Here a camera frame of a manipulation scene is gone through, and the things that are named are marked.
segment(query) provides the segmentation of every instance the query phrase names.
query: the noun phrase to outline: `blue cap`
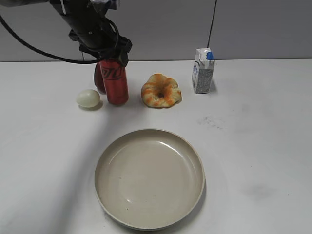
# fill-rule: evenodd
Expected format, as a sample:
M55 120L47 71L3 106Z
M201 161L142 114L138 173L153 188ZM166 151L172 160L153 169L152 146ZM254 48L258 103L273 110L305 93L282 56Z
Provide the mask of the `blue cap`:
M213 53L211 51L209 51L206 55L206 59L207 60L214 60L214 56L213 56Z

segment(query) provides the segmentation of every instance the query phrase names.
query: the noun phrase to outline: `donut hole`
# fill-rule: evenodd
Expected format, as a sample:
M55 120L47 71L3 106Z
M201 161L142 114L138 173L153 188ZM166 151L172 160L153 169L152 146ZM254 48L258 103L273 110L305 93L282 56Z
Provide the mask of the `donut hole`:
M163 98L165 95L163 93L158 93L159 98Z

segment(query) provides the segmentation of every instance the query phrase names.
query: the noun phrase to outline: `beige plate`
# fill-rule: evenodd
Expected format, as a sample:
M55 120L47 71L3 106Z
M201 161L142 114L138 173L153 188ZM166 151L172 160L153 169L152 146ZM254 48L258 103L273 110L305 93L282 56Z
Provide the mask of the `beige plate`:
M189 143L155 129L114 141L97 163L95 186L104 210L130 228L154 230L184 218L205 185L202 163Z

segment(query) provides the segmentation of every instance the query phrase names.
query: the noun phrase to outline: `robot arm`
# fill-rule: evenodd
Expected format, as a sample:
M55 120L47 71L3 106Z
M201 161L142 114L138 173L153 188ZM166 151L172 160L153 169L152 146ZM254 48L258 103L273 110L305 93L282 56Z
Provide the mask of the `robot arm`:
M72 28L69 37L80 43L80 51L127 65L132 43L105 17L108 9L117 8L116 0L0 0L0 4L12 7L47 1Z

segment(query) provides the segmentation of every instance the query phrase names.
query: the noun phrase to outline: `red can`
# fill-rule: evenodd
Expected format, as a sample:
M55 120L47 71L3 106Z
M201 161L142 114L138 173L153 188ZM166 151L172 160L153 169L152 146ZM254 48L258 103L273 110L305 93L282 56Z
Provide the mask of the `red can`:
M108 102L125 104L129 98L126 68L115 59L101 61L100 66Z
M104 86L104 80L102 77L101 66L99 62L97 63L96 68L94 70L93 80L94 80L94 84L97 87L97 90L100 93L105 94L106 91L105 91L105 86Z

